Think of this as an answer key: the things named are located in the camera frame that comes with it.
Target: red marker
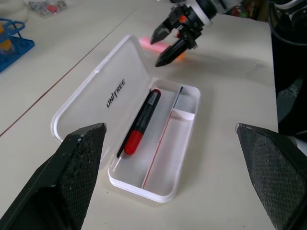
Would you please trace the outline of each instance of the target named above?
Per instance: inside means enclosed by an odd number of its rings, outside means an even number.
[[[161,97],[161,92],[157,89],[152,90],[149,94],[148,100],[145,102],[144,109],[141,111],[140,117],[137,120],[135,127],[129,136],[127,143],[125,144],[124,151],[128,155],[135,153],[145,130],[149,124],[150,119],[154,113],[154,110],[158,104]]]

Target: blue test tube rack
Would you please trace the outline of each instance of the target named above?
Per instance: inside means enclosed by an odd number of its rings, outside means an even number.
[[[20,31],[25,28],[23,22],[12,21],[5,18],[0,18],[0,23],[3,27],[3,32],[0,34],[0,44],[7,39],[10,39],[15,50],[9,54],[0,54],[0,73],[8,66],[15,62],[18,58],[34,47],[34,41],[24,39],[20,35]]]

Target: white label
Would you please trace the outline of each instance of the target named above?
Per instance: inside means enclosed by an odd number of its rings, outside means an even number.
[[[153,105],[155,98],[157,97],[158,93],[154,92],[151,98],[149,99],[148,103]]]

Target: case lid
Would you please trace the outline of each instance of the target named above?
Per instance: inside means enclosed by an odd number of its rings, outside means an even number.
[[[126,36],[57,111],[51,132],[59,141],[71,132],[106,123],[101,164],[116,154],[149,91],[152,77],[138,39]]]

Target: white plastic case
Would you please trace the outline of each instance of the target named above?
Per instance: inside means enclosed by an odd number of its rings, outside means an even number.
[[[167,80],[153,80],[144,58],[138,39],[126,36],[57,111],[51,131],[62,142],[81,127],[106,123],[100,168],[111,162],[110,182],[164,203],[175,196],[179,184],[200,91]],[[123,152],[118,160],[116,154],[130,126],[149,91],[156,88],[161,98],[136,152]]]

